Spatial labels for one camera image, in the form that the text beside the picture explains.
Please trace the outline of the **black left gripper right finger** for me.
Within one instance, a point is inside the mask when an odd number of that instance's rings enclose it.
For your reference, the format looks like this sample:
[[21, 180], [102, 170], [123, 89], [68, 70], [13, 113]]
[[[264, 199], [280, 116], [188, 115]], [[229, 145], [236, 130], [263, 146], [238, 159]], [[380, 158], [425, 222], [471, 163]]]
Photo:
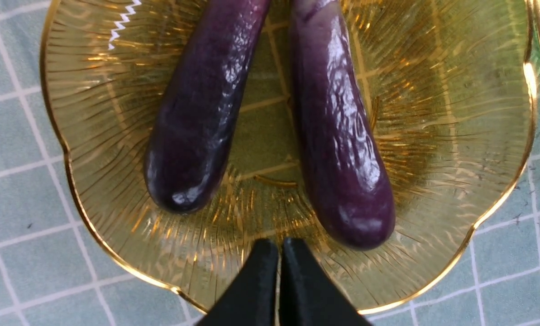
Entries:
[[282, 326], [370, 326], [328, 278], [303, 239], [282, 244]]

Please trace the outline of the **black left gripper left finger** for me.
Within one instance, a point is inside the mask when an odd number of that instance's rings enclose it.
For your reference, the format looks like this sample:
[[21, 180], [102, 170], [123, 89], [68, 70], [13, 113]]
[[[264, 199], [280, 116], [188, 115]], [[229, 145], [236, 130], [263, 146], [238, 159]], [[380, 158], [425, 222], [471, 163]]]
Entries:
[[273, 326], [278, 249], [258, 239], [242, 269], [198, 326]]

